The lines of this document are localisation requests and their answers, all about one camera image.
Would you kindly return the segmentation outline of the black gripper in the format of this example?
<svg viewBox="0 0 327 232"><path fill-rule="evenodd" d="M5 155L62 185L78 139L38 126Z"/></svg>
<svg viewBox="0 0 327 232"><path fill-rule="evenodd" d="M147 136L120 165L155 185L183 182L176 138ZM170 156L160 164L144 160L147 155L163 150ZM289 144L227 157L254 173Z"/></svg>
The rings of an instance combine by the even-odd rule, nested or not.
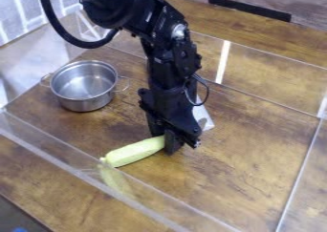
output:
<svg viewBox="0 0 327 232"><path fill-rule="evenodd" d="M139 107L145 112L149 134L164 134L164 152L171 155L183 144L192 149L199 146L202 130L192 117L192 105L183 87L164 90L151 84L148 89L139 89Z"/></svg>

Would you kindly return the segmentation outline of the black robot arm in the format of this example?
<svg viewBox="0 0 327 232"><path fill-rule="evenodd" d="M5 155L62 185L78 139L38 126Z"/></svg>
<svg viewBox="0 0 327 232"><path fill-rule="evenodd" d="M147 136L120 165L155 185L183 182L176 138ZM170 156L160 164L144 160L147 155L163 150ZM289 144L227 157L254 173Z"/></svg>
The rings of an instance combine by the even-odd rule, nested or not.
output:
<svg viewBox="0 0 327 232"><path fill-rule="evenodd" d="M140 38L148 86L137 95L149 133L164 138L167 154L183 145L195 147L202 133L192 115L202 57L182 13L164 0L81 0L81 4L96 25Z"/></svg>

